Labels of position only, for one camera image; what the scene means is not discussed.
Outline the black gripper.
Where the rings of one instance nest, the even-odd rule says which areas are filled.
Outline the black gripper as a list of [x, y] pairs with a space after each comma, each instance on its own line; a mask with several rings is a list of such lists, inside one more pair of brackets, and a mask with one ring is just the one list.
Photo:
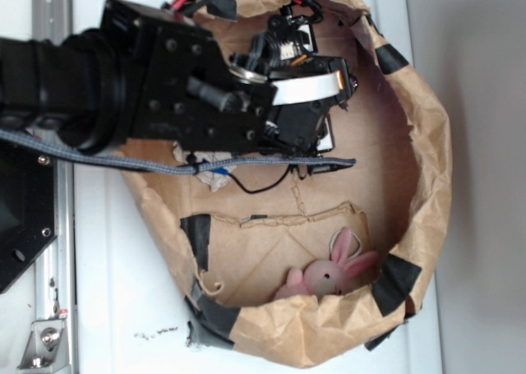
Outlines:
[[290, 7], [251, 42], [250, 71], [271, 85], [243, 84], [213, 34], [176, 12], [107, 0], [100, 33], [122, 71], [127, 138], [238, 154], [335, 147], [329, 111], [348, 107], [354, 77], [344, 58], [318, 54], [313, 24]]

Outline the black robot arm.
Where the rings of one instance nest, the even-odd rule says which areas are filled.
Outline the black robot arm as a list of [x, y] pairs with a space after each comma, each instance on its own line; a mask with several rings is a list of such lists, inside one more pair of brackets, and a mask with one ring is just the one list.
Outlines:
[[230, 58], [184, 15], [124, 0], [108, 0], [99, 28], [59, 45], [1, 42], [2, 127], [49, 129], [91, 155], [136, 138], [313, 156], [330, 109], [356, 86], [348, 63], [318, 55], [309, 20], [288, 7]]

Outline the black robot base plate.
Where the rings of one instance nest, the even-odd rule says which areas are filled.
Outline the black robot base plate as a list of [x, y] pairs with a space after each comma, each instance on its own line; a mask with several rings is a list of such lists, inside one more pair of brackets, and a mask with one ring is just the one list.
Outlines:
[[51, 159], [1, 143], [1, 292], [54, 240], [55, 170]]

